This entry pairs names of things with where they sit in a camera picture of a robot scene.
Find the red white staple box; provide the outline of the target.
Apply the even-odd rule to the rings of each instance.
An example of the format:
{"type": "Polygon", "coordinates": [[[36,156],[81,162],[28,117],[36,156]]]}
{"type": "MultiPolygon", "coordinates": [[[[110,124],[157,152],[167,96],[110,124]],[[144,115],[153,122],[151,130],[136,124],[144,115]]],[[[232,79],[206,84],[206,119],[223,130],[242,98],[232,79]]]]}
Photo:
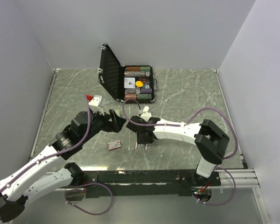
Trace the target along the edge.
{"type": "Polygon", "coordinates": [[[116,141],[112,141],[108,143],[108,150],[114,150],[114,149],[118,149],[121,148],[121,142],[119,140],[116,141]]]}

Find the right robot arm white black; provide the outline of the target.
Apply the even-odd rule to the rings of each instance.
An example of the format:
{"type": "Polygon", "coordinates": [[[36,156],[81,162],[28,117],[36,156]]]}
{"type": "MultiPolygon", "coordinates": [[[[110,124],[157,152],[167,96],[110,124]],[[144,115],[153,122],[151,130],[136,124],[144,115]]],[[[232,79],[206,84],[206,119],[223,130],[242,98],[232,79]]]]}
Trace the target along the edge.
{"type": "Polygon", "coordinates": [[[230,138],[213,121],[204,119],[201,123],[186,124],[151,117],[144,120],[132,116],[126,127],[136,133],[137,144],[151,144],[155,140],[176,140],[195,145],[201,159],[194,174],[195,182],[206,185],[215,167],[222,164],[230,138]]]}

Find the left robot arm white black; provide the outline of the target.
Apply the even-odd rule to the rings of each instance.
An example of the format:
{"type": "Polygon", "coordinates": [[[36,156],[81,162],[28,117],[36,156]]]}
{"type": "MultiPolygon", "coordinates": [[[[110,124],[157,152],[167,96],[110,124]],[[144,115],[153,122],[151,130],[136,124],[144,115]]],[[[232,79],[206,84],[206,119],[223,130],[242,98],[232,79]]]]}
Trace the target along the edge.
{"type": "Polygon", "coordinates": [[[33,160],[0,180],[0,220],[9,222],[20,214],[24,207],[21,204],[24,190],[47,170],[80,151],[83,144],[100,131],[118,133],[125,122],[126,119],[114,110],[105,114],[92,111],[78,113],[33,160]]]}

